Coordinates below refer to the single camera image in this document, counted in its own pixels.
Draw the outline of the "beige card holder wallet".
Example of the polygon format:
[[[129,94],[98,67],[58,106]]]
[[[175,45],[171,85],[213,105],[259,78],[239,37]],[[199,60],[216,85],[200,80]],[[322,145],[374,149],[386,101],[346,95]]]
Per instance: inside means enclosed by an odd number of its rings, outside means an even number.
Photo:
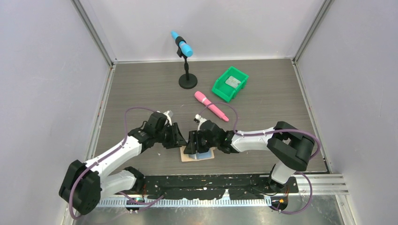
[[[214,158],[215,148],[210,148],[209,151],[205,153],[184,154],[185,148],[186,146],[180,147],[180,156],[182,162],[195,162]]]

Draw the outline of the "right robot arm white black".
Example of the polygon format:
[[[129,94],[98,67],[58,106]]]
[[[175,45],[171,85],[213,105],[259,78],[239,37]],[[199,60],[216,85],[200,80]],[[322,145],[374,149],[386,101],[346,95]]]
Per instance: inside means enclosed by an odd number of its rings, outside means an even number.
[[[277,122],[269,129],[244,132],[223,130],[214,122],[206,120],[199,124],[197,130],[189,132],[184,154],[202,154],[211,148],[217,148],[225,154],[248,150],[270,151],[278,162],[272,167],[268,187],[273,192],[281,192],[295,172],[307,170],[316,144],[313,135],[284,121]]]

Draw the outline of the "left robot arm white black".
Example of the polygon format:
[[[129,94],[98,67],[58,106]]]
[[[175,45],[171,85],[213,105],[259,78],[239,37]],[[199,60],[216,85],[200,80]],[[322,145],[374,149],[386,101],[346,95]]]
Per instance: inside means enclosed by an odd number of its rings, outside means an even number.
[[[115,146],[101,155],[81,162],[73,161],[65,174],[59,196],[81,215],[91,212],[100,200],[113,194],[144,190],[145,177],[134,167],[113,174],[126,161],[153,147],[156,143],[166,149],[186,145],[178,124],[172,122],[172,111],[153,111],[147,121],[126,133]]]

